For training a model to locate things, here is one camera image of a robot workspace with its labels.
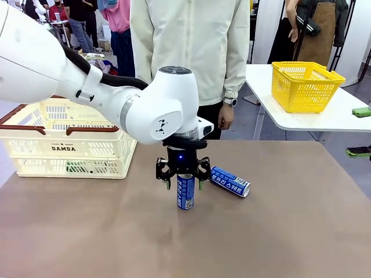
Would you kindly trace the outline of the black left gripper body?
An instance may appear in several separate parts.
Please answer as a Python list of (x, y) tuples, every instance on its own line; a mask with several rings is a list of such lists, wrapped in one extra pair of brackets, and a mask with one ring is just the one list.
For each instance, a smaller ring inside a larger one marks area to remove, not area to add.
[(194, 174), (199, 166), (196, 149), (167, 147), (168, 167), (176, 174)]

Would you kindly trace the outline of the person's left hand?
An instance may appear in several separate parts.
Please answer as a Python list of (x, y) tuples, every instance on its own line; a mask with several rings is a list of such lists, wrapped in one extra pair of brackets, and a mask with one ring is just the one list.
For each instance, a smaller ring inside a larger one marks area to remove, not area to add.
[(224, 103), (219, 112), (218, 128), (228, 130), (234, 121), (234, 108)]

